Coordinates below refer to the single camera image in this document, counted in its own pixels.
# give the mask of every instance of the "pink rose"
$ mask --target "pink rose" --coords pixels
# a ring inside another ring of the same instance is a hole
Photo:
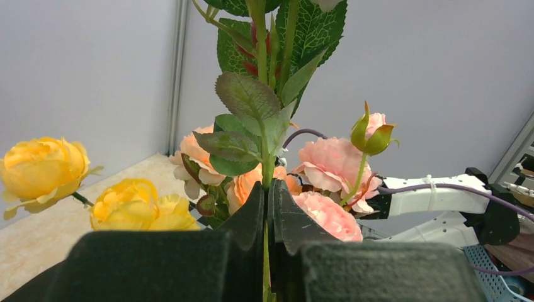
[[[365,139],[368,140],[382,125],[385,125],[385,114],[373,113],[370,115],[369,124],[367,124],[367,130],[365,132]]]
[[[332,199],[315,192],[293,196],[296,204],[310,215],[318,225],[342,241],[361,242],[363,236],[354,216]]]
[[[349,140],[320,138],[315,143],[306,143],[306,146],[298,152],[298,156],[301,164],[293,170],[293,173],[303,174],[314,187],[333,193],[339,192],[343,198],[356,185],[361,152]],[[365,188],[371,176],[371,168],[366,164],[359,193]],[[371,178],[366,193],[353,206],[353,209],[358,212],[371,213],[373,210],[367,205],[365,198],[376,196],[378,193],[374,190],[381,183],[382,180],[379,178]]]
[[[197,128],[195,132],[198,133],[212,133],[213,125],[206,128]],[[198,198],[200,193],[200,184],[197,183],[191,175],[187,172],[182,161],[182,154],[189,156],[190,160],[196,162],[200,166],[198,173],[199,180],[209,186],[218,186],[226,178],[225,175],[219,174],[210,163],[210,154],[202,149],[195,136],[191,133],[184,137],[180,143],[180,151],[176,151],[174,156],[170,157],[170,161],[177,165],[174,170],[176,179],[181,179],[185,182],[185,192],[191,199]]]

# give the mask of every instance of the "flower bouquet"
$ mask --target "flower bouquet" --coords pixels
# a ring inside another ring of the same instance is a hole
[[[372,213],[366,198],[381,180],[368,157],[383,152],[395,125],[385,115],[365,114],[350,140],[326,138],[317,131],[286,132],[315,70],[335,51],[344,27],[347,1],[210,1],[195,8],[218,28],[217,57],[222,70],[215,92],[229,113],[186,136],[171,162],[185,192],[198,199],[197,210],[217,228],[248,199],[260,181],[286,181],[295,202],[320,226],[341,240],[361,241],[355,215]],[[276,17],[272,11],[278,8]],[[251,21],[216,19],[220,9]],[[266,15],[270,13],[270,26]],[[300,164],[286,170],[282,157],[301,133],[319,137],[300,150]],[[200,191],[206,192],[199,198]]]

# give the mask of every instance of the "yellow rose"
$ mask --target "yellow rose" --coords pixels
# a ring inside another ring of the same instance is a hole
[[[189,201],[177,194],[158,198],[147,179],[124,179],[97,198],[93,230],[199,230]]]
[[[9,207],[4,218],[14,216],[20,206],[37,213],[54,205],[74,193],[87,175],[100,169],[89,170],[87,152],[79,142],[43,137],[17,143],[0,160],[0,176],[6,187],[3,199],[22,202]]]

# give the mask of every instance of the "metal wall frame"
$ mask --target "metal wall frame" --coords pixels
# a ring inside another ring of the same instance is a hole
[[[534,112],[531,113],[530,118],[519,131],[508,151],[506,151],[501,161],[489,175],[489,182],[502,183],[507,179],[524,154],[532,152],[530,147],[532,142],[534,142]]]
[[[190,0],[176,0],[176,31],[173,52],[173,85],[171,88],[171,102],[167,123],[166,154],[171,155],[176,150],[176,127],[178,125],[178,105],[180,99],[180,84],[182,76],[182,62],[185,48],[187,12]]]

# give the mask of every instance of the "blue plastic basket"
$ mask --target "blue plastic basket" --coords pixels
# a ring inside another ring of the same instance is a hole
[[[497,270],[489,258],[486,250],[480,245],[473,245],[472,247],[464,247],[463,252],[467,256],[469,262],[473,265],[482,267],[484,269]],[[479,278],[482,289],[486,294],[488,301],[492,302],[508,302],[508,301],[531,301],[523,296],[520,296],[506,285],[502,276],[486,274],[485,272],[475,271]]]

